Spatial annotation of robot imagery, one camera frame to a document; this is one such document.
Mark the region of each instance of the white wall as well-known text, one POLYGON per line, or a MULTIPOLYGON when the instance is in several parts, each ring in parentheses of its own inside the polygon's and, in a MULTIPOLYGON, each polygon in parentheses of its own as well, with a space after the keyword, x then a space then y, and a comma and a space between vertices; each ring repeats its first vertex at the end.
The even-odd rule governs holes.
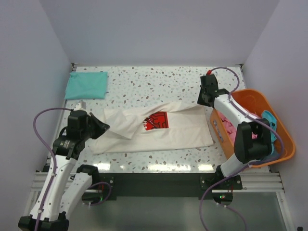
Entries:
MULTIPOLYGON (((0 229, 16 231, 46 150, 32 129, 42 109, 60 106, 70 62, 38 0, 0 1, 0 229)), ((58 113, 38 123, 51 142, 58 113)))
POLYGON ((308 229, 308 1, 280 0, 244 64, 247 86, 263 92, 296 143, 278 165, 297 226, 308 229))
POLYGON ((279 0, 40 0, 71 62, 234 65, 279 0))

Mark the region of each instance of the folded teal cloth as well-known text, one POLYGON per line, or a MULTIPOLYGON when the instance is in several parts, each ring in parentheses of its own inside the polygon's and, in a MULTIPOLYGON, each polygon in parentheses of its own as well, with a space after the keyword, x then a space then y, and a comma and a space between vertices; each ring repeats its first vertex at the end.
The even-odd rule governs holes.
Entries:
POLYGON ((65 99, 104 99, 107 88, 107 72, 72 72, 68 80, 65 99))

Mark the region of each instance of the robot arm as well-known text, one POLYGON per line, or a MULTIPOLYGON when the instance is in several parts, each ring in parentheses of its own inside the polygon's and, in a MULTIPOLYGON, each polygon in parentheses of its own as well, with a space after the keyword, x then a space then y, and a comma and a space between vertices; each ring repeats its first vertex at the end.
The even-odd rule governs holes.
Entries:
POLYGON ((35 206, 29 216, 21 217, 19 220, 18 227, 22 231, 34 231, 38 217, 40 220, 38 231, 67 231, 68 218, 82 194, 89 186, 100 181, 97 167, 82 165, 77 169, 72 184, 64 193, 69 175, 85 147, 85 142, 100 137, 109 129, 109 125, 98 120, 93 114, 88 114, 79 103, 70 113, 65 129, 66 135, 63 135, 63 129, 59 138, 53 143, 56 171, 53 173, 52 161, 35 206))
MULTIPOLYGON (((230 100, 242 111, 250 114, 247 110, 242 108, 232 96, 230 100)), ((225 163, 217 167, 214 181, 219 181, 232 175, 250 161, 260 160, 271 154, 270 131, 258 125, 257 122, 245 117, 230 103, 229 92, 226 89, 218 89, 218 82, 215 75, 201 77, 198 104, 217 109, 226 116, 233 126, 237 127, 234 154, 225 163), (257 135, 256 139, 252 139, 252 132, 257 135)), ((259 120, 269 125, 268 120, 259 120)))

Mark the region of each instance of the orange plastic bin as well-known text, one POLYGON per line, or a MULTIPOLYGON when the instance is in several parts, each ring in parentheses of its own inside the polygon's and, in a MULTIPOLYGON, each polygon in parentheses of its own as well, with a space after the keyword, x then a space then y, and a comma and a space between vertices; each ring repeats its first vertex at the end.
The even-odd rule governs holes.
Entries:
MULTIPOLYGON (((269 102, 264 97, 264 95, 261 94, 257 90, 244 89, 244 90, 239 90, 239 91, 234 92, 232 96, 236 100, 236 102, 240 104, 243 108, 247 109, 251 113, 258 115, 259 117, 261 117, 261 114, 264 110, 270 111, 277 119, 277 133, 280 135, 284 143, 283 155, 278 160, 271 161, 271 162, 261 164, 258 166, 252 166, 252 167, 263 167, 263 166, 272 165, 272 164, 290 159, 295 153, 294 141, 292 140, 291 136, 289 135, 289 133, 283 126, 281 120, 279 119, 277 114, 274 112, 269 102)), ((233 143, 231 142, 229 135, 225 127, 223 126, 223 123, 216 109, 213 109, 213 112, 210 117, 210 121, 218 137, 218 140, 221 144, 221 147, 225 153, 225 156, 227 159, 229 159, 231 155, 234 153, 233 143)), ((280 152, 281 144, 279 140, 276 140, 274 145, 275 145, 276 150, 280 152)))

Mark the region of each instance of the terrazzo table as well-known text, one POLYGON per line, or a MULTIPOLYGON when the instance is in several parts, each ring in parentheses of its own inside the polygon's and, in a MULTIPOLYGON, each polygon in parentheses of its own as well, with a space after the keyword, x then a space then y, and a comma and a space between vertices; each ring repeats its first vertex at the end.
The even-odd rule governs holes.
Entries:
MULTIPOLYGON (((240 78, 240 89, 245 88, 240 67, 230 67, 240 78)), ((104 108, 144 107, 161 102, 183 101, 196 103, 200 91, 200 76, 212 67, 192 66, 78 66, 76 72, 108 72, 107 93, 104 100, 83 100, 87 110, 99 115, 104 108)), ((219 87, 231 91, 236 86, 235 76, 226 70, 214 71, 219 87)), ((67 108, 74 108, 79 100, 68 100, 67 108)), ((99 172, 109 173, 213 173, 226 157, 209 123, 211 108, 206 117, 214 145, 184 150, 140 153, 105 153, 93 155, 86 142, 73 172, 81 164, 95 165, 99 172)), ((62 116, 60 127, 67 125, 68 111, 62 116)), ((250 172, 269 172, 268 167, 248 169, 250 172)))

